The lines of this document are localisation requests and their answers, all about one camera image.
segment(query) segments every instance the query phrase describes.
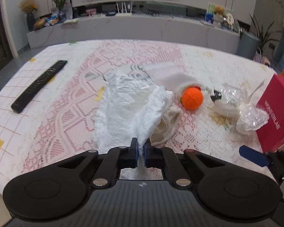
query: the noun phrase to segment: gray tile floor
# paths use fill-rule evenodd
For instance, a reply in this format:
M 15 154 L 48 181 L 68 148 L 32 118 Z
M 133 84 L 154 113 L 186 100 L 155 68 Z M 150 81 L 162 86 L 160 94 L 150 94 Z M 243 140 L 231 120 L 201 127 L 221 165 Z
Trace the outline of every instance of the gray tile floor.
M 40 47 L 35 49 L 28 49 L 23 52 L 19 57 L 12 59 L 1 71 L 0 71 L 0 88 L 11 79 L 11 77 L 32 57 L 38 54 L 46 47 Z

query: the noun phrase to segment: white tablecloth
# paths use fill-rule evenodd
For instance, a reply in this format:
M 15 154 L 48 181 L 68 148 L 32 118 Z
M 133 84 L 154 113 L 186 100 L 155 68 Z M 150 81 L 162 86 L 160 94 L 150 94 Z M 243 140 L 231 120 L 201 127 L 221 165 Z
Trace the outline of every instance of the white tablecloth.
M 12 112 L 11 104 L 22 91 L 58 60 L 68 60 L 64 69 L 21 114 Z M 92 139 L 93 116 L 104 85 L 103 74 L 125 64 L 168 61 L 210 88 L 224 82 L 234 86 L 244 83 L 251 93 L 264 80 L 264 86 L 252 98 L 254 103 L 274 74 L 272 69 L 245 58 L 182 44 L 97 40 L 50 46 L 24 64 L 0 91 L 0 193 L 21 173 L 97 149 Z M 176 98 L 174 103 L 181 107 Z M 183 109 L 180 126 L 165 146 L 175 152 L 193 148 L 272 177 L 267 168 L 238 153 L 242 145 L 261 151 L 256 133 L 244 136 L 232 132 L 211 107 L 209 96 L 205 96 L 197 111 Z M 150 174 L 152 179 L 161 177 L 156 169 L 150 169 Z

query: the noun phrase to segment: remote control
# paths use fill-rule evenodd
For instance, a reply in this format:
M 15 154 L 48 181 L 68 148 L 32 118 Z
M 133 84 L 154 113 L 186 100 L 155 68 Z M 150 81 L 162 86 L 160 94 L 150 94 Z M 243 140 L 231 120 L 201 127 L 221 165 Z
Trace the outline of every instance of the remote control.
M 11 105 L 16 113 L 21 113 L 34 96 L 55 76 L 67 63 L 67 60 L 59 60 L 38 77 Z

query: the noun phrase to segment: orange knitted ball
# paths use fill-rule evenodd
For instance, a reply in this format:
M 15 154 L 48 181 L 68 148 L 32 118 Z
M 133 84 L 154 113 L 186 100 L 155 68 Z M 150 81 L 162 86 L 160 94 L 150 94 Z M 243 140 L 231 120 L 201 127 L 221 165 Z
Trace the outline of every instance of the orange knitted ball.
M 203 102 L 203 94 L 198 88 L 189 87 L 182 94 L 181 102 L 186 109 L 196 110 Z

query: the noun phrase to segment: gray cylindrical bin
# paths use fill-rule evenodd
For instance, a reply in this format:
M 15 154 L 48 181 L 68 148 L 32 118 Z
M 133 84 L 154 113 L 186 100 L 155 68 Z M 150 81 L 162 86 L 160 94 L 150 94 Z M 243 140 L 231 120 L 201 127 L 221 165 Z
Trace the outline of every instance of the gray cylindrical bin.
M 255 35 L 250 32 L 243 32 L 236 55 L 252 60 L 255 56 L 259 43 L 260 39 Z

